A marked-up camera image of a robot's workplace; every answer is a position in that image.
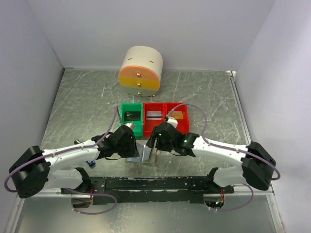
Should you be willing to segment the grey card holder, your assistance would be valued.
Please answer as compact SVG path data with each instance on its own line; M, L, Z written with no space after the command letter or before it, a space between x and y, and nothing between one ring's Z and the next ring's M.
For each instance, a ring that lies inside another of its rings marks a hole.
M156 148L150 148L146 146L146 142L140 141L136 142L138 157L127 158L125 161L127 163L155 163L156 162Z

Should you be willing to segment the red double plastic bin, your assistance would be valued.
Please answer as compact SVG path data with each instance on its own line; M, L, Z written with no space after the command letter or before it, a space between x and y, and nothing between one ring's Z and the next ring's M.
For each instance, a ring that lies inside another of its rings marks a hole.
M143 136L150 136L154 126L165 121L165 116L174 107L180 105L178 102L144 102L143 103ZM177 129L185 134L189 132L190 120L186 105L177 107L170 116L174 117L178 124Z

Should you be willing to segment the green plastic bin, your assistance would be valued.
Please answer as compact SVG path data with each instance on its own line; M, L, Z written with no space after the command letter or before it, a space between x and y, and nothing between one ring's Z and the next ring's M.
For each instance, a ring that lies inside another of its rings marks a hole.
M134 136L143 136L143 103L122 103L121 119L124 124L134 123Z

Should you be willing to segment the blue card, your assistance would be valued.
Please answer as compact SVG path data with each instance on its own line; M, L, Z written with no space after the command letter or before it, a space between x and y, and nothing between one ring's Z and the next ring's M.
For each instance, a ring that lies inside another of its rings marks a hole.
M90 167L90 168L93 168L93 167L95 167L95 165L96 165L96 162L95 161L87 161L86 162L87 164L88 164L88 166Z

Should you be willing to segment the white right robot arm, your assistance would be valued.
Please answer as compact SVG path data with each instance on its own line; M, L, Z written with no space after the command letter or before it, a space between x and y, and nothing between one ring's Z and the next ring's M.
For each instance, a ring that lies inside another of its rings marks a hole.
M241 183L266 191L276 172L276 161L258 142L250 145L221 143L197 133L182 134L166 121L153 128L146 145L160 151L174 150L180 156L211 157L230 164L229 168L216 168L206 181L207 190L211 193Z

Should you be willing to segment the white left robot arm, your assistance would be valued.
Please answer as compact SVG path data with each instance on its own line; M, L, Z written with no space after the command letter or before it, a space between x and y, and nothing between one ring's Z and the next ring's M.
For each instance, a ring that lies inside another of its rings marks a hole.
M121 158L137 157L139 152L134 127L132 123L123 124L113 133L98 135L65 148L28 148L9 168L9 177L18 196L26 199L43 189L51 188L75 189L80 194L88 192L91 182L87 173L82 168L66 168L81 162L106 159L113 154L118 154Z

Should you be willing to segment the orange gold card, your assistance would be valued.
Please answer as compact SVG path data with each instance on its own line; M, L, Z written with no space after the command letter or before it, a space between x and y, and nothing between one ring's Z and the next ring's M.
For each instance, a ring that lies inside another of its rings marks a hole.
M175 118L176 120L181 120L184 118L182 111L173 111L170 116Z

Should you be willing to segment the black card in green bin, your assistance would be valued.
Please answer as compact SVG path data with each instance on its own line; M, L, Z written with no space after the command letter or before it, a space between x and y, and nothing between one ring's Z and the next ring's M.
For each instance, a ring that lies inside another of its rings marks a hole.
M125 121L140 121L141 119L141 112L140 111L126 111L124 113L124 120Z

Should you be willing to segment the white card with black stripe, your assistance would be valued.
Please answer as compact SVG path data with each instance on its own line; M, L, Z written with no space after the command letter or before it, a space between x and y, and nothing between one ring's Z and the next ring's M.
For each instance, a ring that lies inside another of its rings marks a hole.
M147 111L146 120L161 120L162 112L161 111Z

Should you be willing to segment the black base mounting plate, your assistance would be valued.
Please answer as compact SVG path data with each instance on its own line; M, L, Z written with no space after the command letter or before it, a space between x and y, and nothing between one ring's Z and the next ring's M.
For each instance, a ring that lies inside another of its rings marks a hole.
M118 203L178 202L204 203L204 195L221 191L232 194L232 186L224 188L207 176L183 177L89 177L75 191L110 194Z

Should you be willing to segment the round three-drawer cabinet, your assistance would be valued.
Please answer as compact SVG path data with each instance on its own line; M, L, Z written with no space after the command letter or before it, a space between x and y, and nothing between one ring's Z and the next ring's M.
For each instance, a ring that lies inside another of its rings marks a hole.
M162 55L147 46L133 46L119 71L119 83L127 94L152 97L160 89Z

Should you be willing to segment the aluminium rail frame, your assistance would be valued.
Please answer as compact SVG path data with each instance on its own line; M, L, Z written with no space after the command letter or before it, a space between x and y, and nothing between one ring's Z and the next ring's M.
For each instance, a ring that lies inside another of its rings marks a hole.
M90 188L90 177L82 168L69 171L65 168L80 162L106 159L114 154L121 158L138 158L141 152L133 126L132 123L121 124L114 132L107 131L64 148L28 148L9 171L19 197L29 198L51 188L81 194L83 188ZM203 134L181 133L178 122L171 116L166 116L164 122L154 127L143 146L143 151L147 153L153 149L173 152L179 157L213 157L226 161L231 166L217 168L211 177L211 183L219 188L244 184L251 189L266 191L276 172L275 160L261 144L233 145L208 139Z

